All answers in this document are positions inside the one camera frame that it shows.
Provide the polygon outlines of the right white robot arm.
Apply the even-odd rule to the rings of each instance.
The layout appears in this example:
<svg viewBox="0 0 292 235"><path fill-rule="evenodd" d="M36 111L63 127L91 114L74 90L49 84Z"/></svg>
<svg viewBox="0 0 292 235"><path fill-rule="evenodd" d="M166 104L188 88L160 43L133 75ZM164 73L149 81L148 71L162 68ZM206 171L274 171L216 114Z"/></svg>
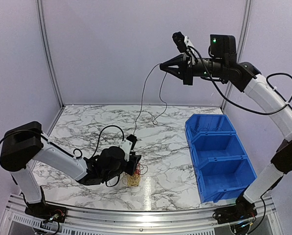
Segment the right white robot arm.
<svg viewBox="0 0 292 235"><path fill-rule="evenodd" d="M230 82L240 92L251 98L262 111L245 108L224 99L235 107L257 115L268 116L278 127L284 139L270 163L258 178L240 194L232 207L232 216L242 219L254 207L254 203L273 189L280 180L292 171L292 107L251 63L237 61L235 37L232 35L210 35L209 57L203 58L190 39L175 32L172 39L180 55L160 64L160 69L192 85L194 77L217 82Z"/></svg>

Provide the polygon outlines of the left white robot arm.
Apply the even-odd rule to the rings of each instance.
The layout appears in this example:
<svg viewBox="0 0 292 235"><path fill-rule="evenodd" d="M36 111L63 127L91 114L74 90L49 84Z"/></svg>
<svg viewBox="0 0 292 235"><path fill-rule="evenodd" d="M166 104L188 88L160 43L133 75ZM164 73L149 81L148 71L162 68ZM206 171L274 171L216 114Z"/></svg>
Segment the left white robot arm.
<svg viewBox="0 0 292 235"><path fill-rule="evenodd" d="M0 166L8 171L24 194L32 210L41 218L51 214L44 202L44 193L38 185L29 162L42 162L85 186L107 184L122 173L133 175L141 155L134 152L137 138L123 136L118 146L105 148L100 154L84 157L76 148L67 152L50 140L37 121L7 131L0 140Z"/></svg>

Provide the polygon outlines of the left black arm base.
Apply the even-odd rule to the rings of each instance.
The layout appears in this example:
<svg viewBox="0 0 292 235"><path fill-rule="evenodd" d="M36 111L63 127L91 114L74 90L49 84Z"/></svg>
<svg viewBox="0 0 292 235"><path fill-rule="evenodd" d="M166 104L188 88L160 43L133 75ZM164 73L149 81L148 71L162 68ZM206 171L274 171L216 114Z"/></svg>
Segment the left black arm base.
<svg viewBox="0 0 292 235"><path fill-rule="evenodd" d="M35 204L26 203L25 213L44 220L49 220L51 217L57 214L58 218L55 218L54 220L59 223L64 223L66 219L67 208L45 202Z"/></svg>

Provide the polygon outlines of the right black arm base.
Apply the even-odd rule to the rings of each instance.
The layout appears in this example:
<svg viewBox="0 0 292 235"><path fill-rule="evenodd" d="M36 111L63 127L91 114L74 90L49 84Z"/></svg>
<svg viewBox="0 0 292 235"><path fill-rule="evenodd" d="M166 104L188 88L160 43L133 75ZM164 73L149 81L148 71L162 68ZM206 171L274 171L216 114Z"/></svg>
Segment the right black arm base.
<svg viewBox="0 0 292 235"><path fill-rule="evenodd" d="M224 224L256 217L257 210L254 203L250 203L243 195L240 195L235 205L216 209L212 216L218 224Z"/></svg>

